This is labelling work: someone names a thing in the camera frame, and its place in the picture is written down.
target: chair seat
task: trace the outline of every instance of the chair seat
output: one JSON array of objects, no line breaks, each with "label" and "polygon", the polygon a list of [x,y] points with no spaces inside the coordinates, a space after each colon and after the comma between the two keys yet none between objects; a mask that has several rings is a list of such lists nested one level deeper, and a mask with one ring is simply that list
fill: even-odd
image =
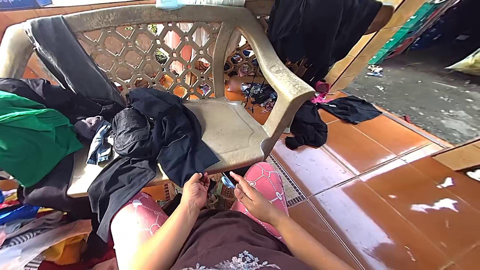
[{"label": "chair seat", "polygon": [[[183,104],[197,116],[202,126],[202,140],[220,159],[220,162],[207,168],[208,173],[225,172],[264,159],[260,145],[268,135],[240,102],[221,97],[188,100]],[[69,196],[87,196],[88,187],[106,166],[85,164],[88,148],[89,146],[85,146],[75,153],[74,170],[67,190]],[[168,177],[160,167],[157,177],[147,186],[160,185],[167,181]]]}]

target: green crate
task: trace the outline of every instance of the green crate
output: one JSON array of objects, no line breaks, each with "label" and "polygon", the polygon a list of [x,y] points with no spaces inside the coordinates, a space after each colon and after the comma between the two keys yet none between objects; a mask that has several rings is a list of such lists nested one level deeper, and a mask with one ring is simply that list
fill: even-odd
[{"label": "green crate", "polygon": [[381,63],[390,55],[405,39],[415,34],[422,26],[424,21],[441,6],[435,3],[423,4],[413,16],[411,16],[405,24],[384,44],[384,46],[370,59],[368,64]]}]

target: hand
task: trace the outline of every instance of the hand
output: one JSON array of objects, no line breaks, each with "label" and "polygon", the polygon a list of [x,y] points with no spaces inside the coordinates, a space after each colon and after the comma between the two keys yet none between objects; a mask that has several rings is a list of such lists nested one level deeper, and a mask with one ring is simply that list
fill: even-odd
[{"label": "hand", "polygon": [[287,216],[286,213],[280,211],[269,202],[258,190],[251,187],[243,177],[234,172],[230,172],[230,175],[239,182],[235,186],[235,197],[254,217],[276,227],[279,221]]},{"label": "hand", "polygon": [[210,179],[206,172],[195,173],[183,186],[180,203],[189,209],[200,211],[206,204],[209,184]]}]

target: chair backrest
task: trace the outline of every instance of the chair backrest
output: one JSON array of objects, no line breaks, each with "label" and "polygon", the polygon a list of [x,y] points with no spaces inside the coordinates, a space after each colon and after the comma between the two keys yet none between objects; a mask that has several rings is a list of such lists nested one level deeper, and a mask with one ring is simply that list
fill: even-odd
[{"label": "chair backrest", "polygon": [[243,7],[192,5],[165,11],[133,5],[70,14],[65,20],[108,78],[122,86],[123,95],[140,83],[184,100],[223,96],[234,29],[247,39],[266,38]]}]

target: beige plastic chair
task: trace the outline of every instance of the beige plastic chair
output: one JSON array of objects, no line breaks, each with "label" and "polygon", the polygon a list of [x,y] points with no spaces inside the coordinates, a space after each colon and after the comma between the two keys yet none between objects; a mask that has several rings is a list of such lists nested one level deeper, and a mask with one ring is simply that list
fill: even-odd
[{"label": "beige plastic chair", "polygon": [[[280,61],[261,25],[243,7],[194,5],[164,11],[156,9],[154,5],[134,5],[74,13],[64,17],[84,48],[92,48],[87,53],[94,60],[112,61],[112,64],[100,67],[112,82],[122,85],[123,95],[135,87],[133,83],[139,77],[145,79],[150,86],[162,90],[172,92],[177,86],[187,89],[182,93],[184,104],[200,121],[203,141],[220,159],[220,162],[207,169],[208,173],[224,172],[265,160],[285,127],[291,123],[295,112],[314,94],[308,84]],[[193,24],[188,32],[184,32],[177,23]],[[159,35],[154,35],[148,29],[149,24],[159,27],[163,25],[163,29]],[[208,34],[208,39],[200,44],[195,42],[197,36],[194,39],[194,35],[198,35],[195,34],[198,33],[198,28]],[[253,119],[240,102],[228,101],[224,96],[225,55],[236,28],[248,40],[264,77],[278,93],[276,105],[264,125]],[[88,32],[92,31],[95,34],[101,33],[100,37],[88,38]],[[170,48],[164,42],[164,36],[172,31],[181,39],[177,48]],[[122,49],[109,50],[113,42],[120,42]],[[196,55],[191,59],[184,60],[180,57],[184,45],[190,45],[195,50]],[[156,61],[157,49],[169,54],[165,64]],[[0,45],[0,76],[22,77],[32,52],[33,46],[21,24],[7,28]],[[128,60],[132,55],[137,62]],[[195,62],[199,59],[208,61],[210,67],[204,71],[195,69]],[[170,70],[174,61],[177,61],[176,66],[183,66],[184,72],[180,74]],[[127,79],[120,74],[125,70],[131,72],[131,78]],[[166,89],[160,84],[163,74],[166,75],[164,78],[171,79],[171,85]],[[201,83],[211,86],[213,92],[203,95],[196,91]],[[88,187],[102,169],[97,165],[85,165],[86,152],[87,149],[84,148],[76,153],[75,170],[67,192],[70,196],[86,196]],[[166,179],[160,173],[149,185],[161,184]]]}]

